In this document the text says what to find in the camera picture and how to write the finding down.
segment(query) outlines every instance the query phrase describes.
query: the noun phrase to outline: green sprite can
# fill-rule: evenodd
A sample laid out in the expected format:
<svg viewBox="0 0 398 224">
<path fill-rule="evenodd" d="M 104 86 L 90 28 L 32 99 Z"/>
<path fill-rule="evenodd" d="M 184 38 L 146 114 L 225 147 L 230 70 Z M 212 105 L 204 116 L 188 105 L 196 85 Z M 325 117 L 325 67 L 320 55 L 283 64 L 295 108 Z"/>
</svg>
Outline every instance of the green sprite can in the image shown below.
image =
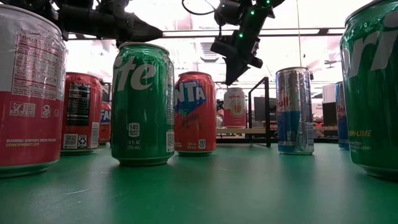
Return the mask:
<svg viewBox="0 0 398 224">
<path fill-rule="evenodd" d="M 398 180 L 398 1 L 373 1 L 346 20 L 341 57 L 352 161 Z"/>
<path fill-rule="evenodd" d="M 174 66 L 153 44 L 120 45 L 113 66 L 112 156 L 122 166 L 165 164 L 174 154 Z"/>
</svg>

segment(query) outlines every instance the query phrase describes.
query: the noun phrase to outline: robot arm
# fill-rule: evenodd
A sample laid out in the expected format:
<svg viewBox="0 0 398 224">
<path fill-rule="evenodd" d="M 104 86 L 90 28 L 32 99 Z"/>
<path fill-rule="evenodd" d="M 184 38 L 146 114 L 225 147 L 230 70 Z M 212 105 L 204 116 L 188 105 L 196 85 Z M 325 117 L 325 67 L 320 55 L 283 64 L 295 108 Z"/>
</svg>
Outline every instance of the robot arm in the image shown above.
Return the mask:
<svg viewBox="0 0 398 224">
<path fill-rule="evenodd" d="M 134 13 L 124 8 L 129 0 L 0 0 L 4 4 L 27 9 L 54 22 L 62 31 L 64 40 L 69 32 L 88 34 L 97 38 L 116 39 L 116 45 L 127 41 L 147 42 L 159 39 L 163 32 L 140 20 Z M 220 26 L 220 35 L 215 39 L 211 50 L 224 56 L 226 63 L 226 84 L 235 82 L 248 65 L 262 67 L 262 60 L 256 57 L 259 47 L 259 34 L 267 17 L 275 18 L 273 8 L 284 0 L 221 0 L 214 10 L 215 21 Z M 55 3 L 58 10 L 52 7 Z M 231 36 L 221 35 L 221 26 L 232 24 L 239 30 Z"/>
</svg>

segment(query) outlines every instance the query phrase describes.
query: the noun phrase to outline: white can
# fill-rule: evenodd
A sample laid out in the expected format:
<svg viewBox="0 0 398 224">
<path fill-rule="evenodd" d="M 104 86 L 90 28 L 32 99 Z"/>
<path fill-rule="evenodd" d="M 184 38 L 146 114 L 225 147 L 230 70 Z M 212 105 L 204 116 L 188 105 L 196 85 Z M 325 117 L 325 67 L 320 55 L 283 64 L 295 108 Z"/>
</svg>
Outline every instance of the white can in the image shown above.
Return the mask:
<svg viewBox="0 0 398 224">
<path fill-rule="evenodd" d="M 0 177 L 44 171 L 59 160 L 66 48 L 60 29 L 0 5 Z"/>
<path fill-rule="evenodd" d="M 224 126 L 246 127 L 246 100 L 242 88 L 228 88 L 224 94 Z"/>
</svg>

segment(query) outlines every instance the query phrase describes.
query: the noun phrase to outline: green tabletop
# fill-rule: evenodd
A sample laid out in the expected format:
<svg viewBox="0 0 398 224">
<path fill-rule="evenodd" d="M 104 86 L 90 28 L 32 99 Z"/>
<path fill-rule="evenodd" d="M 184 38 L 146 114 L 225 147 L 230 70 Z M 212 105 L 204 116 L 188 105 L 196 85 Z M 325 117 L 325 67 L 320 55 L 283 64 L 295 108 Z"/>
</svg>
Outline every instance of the green tabletop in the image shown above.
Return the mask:
<svg viewBox="0 0 398 224">
<path fill-rule="evenodd" d="M 0 179 L 0 223 L 398 223 L 398 184 L 366 175 L 336 144 L 313 156 L 223 144 L 164 166 L 118 164 L 103 147 Z"/>
</svg>

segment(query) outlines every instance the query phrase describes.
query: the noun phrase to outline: blue can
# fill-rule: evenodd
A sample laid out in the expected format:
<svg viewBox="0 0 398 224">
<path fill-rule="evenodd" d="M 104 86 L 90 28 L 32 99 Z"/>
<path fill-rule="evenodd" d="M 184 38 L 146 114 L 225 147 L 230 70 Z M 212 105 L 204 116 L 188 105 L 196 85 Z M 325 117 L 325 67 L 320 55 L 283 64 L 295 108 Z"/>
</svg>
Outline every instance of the blue can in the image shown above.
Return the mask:
<svg viewBox="0 0 398 224">
<path fill-rule="evenodd" d="M 278 150 L 282 154 L 311 155 L 313 116 L 310 71 L 292 67 L 276 73 Z"/>
<path fill-rule="evenodd" d="M 336 90 L 338 147 L 340 147 L 340 149 L 349 150 L 346 99 L 344 96 L 343 82 L 336 83 L 335 90 Z"/>
</svg>

